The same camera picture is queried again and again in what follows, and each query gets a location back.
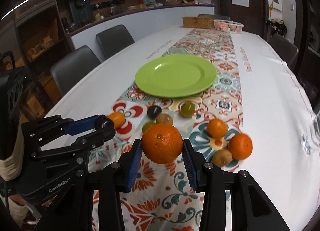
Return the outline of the grey chair far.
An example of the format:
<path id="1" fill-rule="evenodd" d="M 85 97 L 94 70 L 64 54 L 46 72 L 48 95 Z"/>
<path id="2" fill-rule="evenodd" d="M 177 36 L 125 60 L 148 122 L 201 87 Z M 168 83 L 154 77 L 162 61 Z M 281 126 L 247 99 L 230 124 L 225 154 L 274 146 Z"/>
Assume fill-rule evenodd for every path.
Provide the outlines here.
<path id="1" fill-rule="evenodd" d="M 127 28 L 120 24 L 96 35 L 105 60 L 135 43 Z"/>

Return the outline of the green plate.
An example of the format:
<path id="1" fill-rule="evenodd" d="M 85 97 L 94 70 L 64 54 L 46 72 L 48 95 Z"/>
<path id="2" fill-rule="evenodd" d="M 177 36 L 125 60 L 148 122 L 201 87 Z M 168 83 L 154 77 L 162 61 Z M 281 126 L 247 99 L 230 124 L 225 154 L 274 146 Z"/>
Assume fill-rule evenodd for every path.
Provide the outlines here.
<path id="1" fill-rule="evenodd" d="M 181 98 L 205 91 L 216 77 L 217 69 L 207 59 L 175 54 L 146 63 L 136 72 L 135 84 L 149 95 Z"/>

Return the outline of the small orange mandarin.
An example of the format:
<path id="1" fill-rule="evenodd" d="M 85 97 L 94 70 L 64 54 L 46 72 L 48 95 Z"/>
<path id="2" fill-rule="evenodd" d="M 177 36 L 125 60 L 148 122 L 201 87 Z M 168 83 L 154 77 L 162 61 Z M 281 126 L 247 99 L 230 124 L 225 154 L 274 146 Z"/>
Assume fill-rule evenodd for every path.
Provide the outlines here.
<path id="1" fill-rule="evenodd" d="M 121 112 L 114 112 L 107 116 L 114 123 L 114 128 L 117 129 L 125 123 L 125 116 Z"/>

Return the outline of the brown kiwi fruit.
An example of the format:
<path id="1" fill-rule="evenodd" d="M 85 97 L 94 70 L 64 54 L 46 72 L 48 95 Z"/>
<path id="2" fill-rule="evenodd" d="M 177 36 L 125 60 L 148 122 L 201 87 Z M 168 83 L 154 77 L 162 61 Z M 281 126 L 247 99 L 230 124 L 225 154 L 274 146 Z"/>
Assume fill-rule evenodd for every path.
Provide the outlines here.
<path id="1" fill-rule="evenodd" d="M 156 123 L 157 124 L 167 124 L 167 125 L 173 125 L 173 118 L 169 114 L 160 113 L 156 117 Z"/>

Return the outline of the clear water bottle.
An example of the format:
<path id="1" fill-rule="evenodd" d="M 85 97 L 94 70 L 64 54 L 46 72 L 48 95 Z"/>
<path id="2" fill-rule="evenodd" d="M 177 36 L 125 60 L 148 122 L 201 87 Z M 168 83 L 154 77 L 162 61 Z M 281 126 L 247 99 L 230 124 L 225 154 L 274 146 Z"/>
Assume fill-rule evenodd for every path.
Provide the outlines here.
<path id="1" fill-rule="evenodd" d="M 308 156 L 319 151 L 319 145 L 320 145 L 320 134 L 319 134 L 320 122 L 319 121 L 320 121 L 320 117 L 318 112 L 316 117 L 312 121 L 311 125 L 304 131 L 300 139 L 302 149 L 304 153 Z"/>

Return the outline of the grey chair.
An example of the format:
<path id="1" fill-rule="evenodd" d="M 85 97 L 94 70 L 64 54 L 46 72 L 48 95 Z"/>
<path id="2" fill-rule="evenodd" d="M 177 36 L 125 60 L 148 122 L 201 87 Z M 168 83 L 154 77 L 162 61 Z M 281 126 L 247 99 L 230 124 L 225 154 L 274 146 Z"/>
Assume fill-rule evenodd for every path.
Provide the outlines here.
<path id="1" fill-rule="evenodd" d="M 82 46 L 53 65 L 50 72 L 60 94 L 64 96 L 100 64 L 92 50 L 88 46 Z"/>
<path id="2" fill-rule="evenodd" d="M 271 36 L 268 43 L 293 72 L 297 62 L 298 48 L 279 34 Z"/>
<path id="3" fill-rule="evenodd" d="M 120 24 L 96 35 L 105 60 L 135 43 L 127 28 Z"/>

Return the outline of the grey chair near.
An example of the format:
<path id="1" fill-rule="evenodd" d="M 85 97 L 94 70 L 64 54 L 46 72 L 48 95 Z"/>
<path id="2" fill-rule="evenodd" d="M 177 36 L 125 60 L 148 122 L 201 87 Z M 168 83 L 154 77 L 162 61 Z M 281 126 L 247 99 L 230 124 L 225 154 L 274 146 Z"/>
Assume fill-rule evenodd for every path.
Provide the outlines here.
<path id="1" fill-rule="evenodd" d="M 92 50 L 88 46 L 82 46 L 53 65 L 50 72 L 60 94 L 64 96 L 100 64 Z"/>

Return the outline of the yellow-green plum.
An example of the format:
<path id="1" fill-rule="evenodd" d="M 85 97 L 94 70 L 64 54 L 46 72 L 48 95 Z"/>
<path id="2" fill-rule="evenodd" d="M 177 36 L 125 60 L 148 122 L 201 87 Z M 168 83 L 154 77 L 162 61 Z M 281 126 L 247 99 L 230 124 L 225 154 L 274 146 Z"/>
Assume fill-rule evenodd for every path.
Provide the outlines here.
<path id="1" fill-rule="evenodd" d="M 156 122 L 154 122 L 154 121 L 149 121 L 149 122 L 145 123 L 142 127 L 142 132 L 144 133 L 147 129 L 154 126 L 155 124 L 156 124 Z"/>

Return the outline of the patterned table runner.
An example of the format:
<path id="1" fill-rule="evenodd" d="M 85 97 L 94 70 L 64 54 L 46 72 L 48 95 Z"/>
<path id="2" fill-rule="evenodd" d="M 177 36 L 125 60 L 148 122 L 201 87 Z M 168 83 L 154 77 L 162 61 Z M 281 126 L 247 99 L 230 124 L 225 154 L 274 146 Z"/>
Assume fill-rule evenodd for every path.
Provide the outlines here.
<path id="1" fill-rule="evenodd" d="M 112 111 L 124 114 L 125 123 L 114 139 L 91 152 L 90 171 L 103 169 L 131 149 L 133 141 L 142 136 L 143 125 L 150 121 L 147 110 L 152 105 L 169 114 L 181 136 L 189 139 L 208 161 L 240 132 L 241 84 L 231 35 L 214 29 L 194 29 L 166 54 L 207 59 L 217 69 L 215 82 L 201 93 L 179 99 L 156 98 L 131 85 L 111 107 Z M 195 105 L 191 118 L 180 114 L 186 101 Z M 216 118 L 228 125 L 222 138 L 213 138 L 207 132 L 208 122 Z M 120 201 L 126 230 L 198 230 L 204 194 L 190 187 L 181 157 L 165 165 L 142 157 L 133 188 L 130 193 L 121 194 Z"/>

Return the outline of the large orange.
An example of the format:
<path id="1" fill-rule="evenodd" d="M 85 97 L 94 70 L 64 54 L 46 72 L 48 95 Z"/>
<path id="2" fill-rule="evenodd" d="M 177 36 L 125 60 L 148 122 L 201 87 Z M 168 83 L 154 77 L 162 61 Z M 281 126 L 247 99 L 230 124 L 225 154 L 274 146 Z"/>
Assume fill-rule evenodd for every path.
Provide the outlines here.
<path id="1" fill-rule="evenodd" d="M 183 139 L 176 127 L 155 124 L 148 128 L 141 138 L 144 155 L 154 163 L 168 164 L 182 152 Z"/>

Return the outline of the green plum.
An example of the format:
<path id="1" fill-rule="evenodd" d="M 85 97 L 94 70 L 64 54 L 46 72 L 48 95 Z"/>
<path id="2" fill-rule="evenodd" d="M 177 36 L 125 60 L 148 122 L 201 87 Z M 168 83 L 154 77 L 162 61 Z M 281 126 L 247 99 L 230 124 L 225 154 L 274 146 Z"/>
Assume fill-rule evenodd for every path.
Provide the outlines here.
<path id="1" fill-rule="evenodd" d="M 195 105 L 191 101 L 186 101 L 180 108 L 182 117 L 191 118 L 195 113 Z"/>

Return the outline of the orange tangerine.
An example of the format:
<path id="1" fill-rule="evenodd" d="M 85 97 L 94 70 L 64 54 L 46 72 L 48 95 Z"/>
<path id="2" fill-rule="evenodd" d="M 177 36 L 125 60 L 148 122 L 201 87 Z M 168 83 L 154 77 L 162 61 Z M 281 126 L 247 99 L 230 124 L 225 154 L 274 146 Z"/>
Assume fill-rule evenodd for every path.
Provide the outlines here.
<path id="1" fill-rule="evenodd" d="M 227 149 L 231 152 L 233 159 L 240 161 L 251 155 L 253 143 L 247 134 L 237 133 L 230 139 Z"/>

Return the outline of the black coffee machine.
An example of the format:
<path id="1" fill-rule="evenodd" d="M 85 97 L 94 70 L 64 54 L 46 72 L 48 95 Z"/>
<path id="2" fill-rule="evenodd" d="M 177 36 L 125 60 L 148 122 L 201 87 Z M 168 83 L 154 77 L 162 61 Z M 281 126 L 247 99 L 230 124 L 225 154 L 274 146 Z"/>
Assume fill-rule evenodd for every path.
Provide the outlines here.
<path id="1" fill-rule="evenodd" d="M 69 3 L 73 21 L 88 24 L 94 20 L 89 0 L 75 0 Z"/>

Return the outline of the grey chair table end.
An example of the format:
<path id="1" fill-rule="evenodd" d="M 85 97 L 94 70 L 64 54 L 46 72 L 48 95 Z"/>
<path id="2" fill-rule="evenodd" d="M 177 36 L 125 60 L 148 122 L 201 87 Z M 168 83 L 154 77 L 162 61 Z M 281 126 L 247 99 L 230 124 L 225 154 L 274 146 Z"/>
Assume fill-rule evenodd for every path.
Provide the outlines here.
<path id="1" fill-rule="evenodd" d="M 227 20 L 227 21 L 231 20 L 230 17 L 224 16 L 224 15 L 198 14 L 198 17 L 207 17 L 207 18 L 212 18 L 214 20 Z"/>

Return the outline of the wicker basket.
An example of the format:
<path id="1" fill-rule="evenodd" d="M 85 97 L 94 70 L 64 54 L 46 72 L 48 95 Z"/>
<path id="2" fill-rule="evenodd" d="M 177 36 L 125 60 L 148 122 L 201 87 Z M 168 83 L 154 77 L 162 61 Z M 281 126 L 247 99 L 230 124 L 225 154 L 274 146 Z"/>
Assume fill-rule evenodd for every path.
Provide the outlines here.
<path id="1" fill-rule="evenodd" d="M 214 20 L 210 17 L 183 17 L 184 28 L 213 29 Z"/>

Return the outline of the brown round fruit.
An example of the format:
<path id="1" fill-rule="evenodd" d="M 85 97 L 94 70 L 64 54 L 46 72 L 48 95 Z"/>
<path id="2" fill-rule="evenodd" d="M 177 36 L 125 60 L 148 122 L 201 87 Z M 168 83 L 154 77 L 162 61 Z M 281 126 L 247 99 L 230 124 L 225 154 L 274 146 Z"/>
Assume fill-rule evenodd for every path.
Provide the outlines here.
<path id="1" fill-rule="evenodd" d="M 229 165 L 232 160 L 232 153 L 228 149 L 217 150 L 212 157 L 212 163 L 218 167 Z"/>

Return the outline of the white tablecloth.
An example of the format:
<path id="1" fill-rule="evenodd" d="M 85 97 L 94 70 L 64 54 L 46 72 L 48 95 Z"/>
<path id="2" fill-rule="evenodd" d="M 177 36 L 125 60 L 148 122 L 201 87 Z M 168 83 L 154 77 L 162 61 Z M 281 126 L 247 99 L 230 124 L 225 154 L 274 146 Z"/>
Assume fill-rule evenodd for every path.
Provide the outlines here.
<path id="1" fill-rule="evenodd" d="M 50 111 L 75 120 L 111 114 L 112 105 L 131 86 L 137 70 L 193 29 L 171 27 L 122 50 L 95 68 Z M 285 62 L 258 35 L 230 34 L 238 64 L 242 124 L 252 154 L 230 171 L 245 169 L 255 178 L 291 230 L 303 230 L 319 206 L 319 153 L 306 156 L 300 138 L 311 124 L 304 89 Z"/>

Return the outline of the white plastic fruit basket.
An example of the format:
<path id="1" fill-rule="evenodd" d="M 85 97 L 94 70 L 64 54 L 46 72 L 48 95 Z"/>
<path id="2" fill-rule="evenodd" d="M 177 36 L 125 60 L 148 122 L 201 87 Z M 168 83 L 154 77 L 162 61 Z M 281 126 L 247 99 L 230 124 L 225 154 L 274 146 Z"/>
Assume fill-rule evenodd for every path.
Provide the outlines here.
<path id="1" fill-rule="evenodd" d="M 219 31 L 240 34 L 244 25 L 229 20 L 214 20 L 214 28 Z"/>

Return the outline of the dark purple plum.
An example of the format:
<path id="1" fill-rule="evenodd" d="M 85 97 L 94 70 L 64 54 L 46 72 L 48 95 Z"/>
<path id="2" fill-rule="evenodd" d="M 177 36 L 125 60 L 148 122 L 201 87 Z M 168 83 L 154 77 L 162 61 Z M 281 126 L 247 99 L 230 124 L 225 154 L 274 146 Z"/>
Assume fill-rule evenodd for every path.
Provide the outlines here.
<path id="1" fill-rule="evenodd" d="M 162 109 L 157 105 L 152 105 L 147 110 L 147 115 L 152 120 L 155 120 L 157 116 L 161 113 L 162 113 Z"/>

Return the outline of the grey chair right side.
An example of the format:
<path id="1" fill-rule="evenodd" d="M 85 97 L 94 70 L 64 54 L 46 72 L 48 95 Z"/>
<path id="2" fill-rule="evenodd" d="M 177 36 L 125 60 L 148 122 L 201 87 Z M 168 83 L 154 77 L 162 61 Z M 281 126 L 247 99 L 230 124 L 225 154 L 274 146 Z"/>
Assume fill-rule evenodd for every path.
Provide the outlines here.
<path id="1" fill-rule="evenodd" d="M 298 48 L 279 34 L 271 36 L 268 43 L 293 72 L 297 62 Z"/>

